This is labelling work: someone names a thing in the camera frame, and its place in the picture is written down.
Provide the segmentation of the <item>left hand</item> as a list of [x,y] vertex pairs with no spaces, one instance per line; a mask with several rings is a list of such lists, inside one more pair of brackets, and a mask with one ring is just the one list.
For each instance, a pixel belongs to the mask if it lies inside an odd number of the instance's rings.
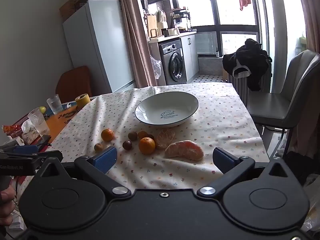
[[13,221],[12,212],[15,209],[15,190],[10,185],[6,190],[1,191],[1,225],[10,226]]

